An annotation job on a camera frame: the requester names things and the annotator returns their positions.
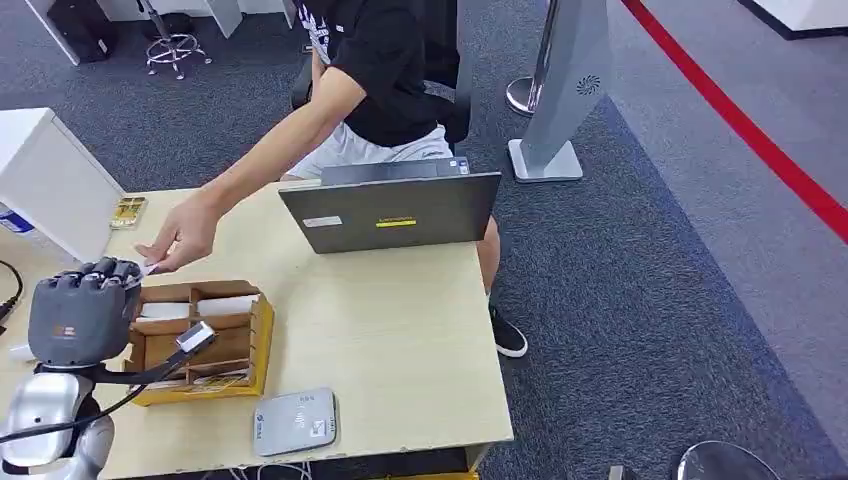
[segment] robot finger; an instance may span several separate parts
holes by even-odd
[[[94,266],[94,272],[103,274],[104,277],[111,277],[112,272],[115,270],[115,265],[117,261],[111,257],[103,257],[97,262],[97,265]]]
[[[77,288],[79,285],[80,274],[78,272],[63,273],[59,276],[56,282],[56,288]]]
[[[58,282],[59,282],[58,277],[45,278],[44,280],[41,280],[40,282],[38,282],[38,286],[40,287],[41,285],[45,285],[48,288],[56,288],[56,284]]]
[[[97,290],[100,288],[100,284],[103,283],[103,277],[96,273],[90,273],[84,277],[82,277],[82,281],[80,282],[80,287],[87,288],[89,290]]]
[[[129,277],[137,277],[139,273],[140,269],[137,264],[121,260],[115,266],[115,271],[112,273],[112,276],[118,277],[121,280],[121,283],[124,283]]]
[[[91,262],[85,263],[85,264],[83,264],[82,267],[80,267],[80,273],[82,273],[83,275],[88,275],[93,270],[94,270],[94,264],[91,263]]]

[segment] laptop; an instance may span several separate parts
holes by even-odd
[[[435,174],[419,170],[422,176],[414,178],[396,178],[401,163],[333,167],[346,171],[325,176],[336,175],[341,183],[282,189],[279,195],[319,254],[482,240],[501,174],[468,173],[466,162],[464,174],[438,175],[444,160],[402,162],[410,168],[435,162]],[[375,177],[381,179],[369,181]]]

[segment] yellow sticker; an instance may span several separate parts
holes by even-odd
[[[418,221],[412,217],[381,218],[377,222],[377,228],[411,227],[417,224]]]

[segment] black t-shirt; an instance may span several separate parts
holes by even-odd
[[[424,37],[408,2],[335,0],[326,15],[311,12],[310,0],[297,3],[324,63],[345,72],[367,94],[345,120],[351,130],[394,147],[436,128],[438,109],[424,86]]]

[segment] stool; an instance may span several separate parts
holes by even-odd
[[[701,442],[686,450],[675,480],[780,480],[756,455],[726,442]]]
[[[165,27],[162,17],[159,16],[159,13],[156,12],[156,9],[154,9],[153,5],[150,4],[150,0],[138,0],[138,2],[139,7],[143,6],[143,9],[147,11],[148,15],[150,15],[150,20],[153,21],[154,25],[156,25],[156,30],[162,37],[147,47],[148,75],[156,75],[155,65],[157,63],[170,64],[174,71],[177,72],[177,80],[182,80],[185,78],[185,74],[180,71],[180,67],[177,66],[177,62],[194,53],[203,55],[204,63],[212,63],[212,59],[209,58],[206,55],[206,52],[200,48],[200,43],[194,35],[189,35],[187,33],[171,34]]]

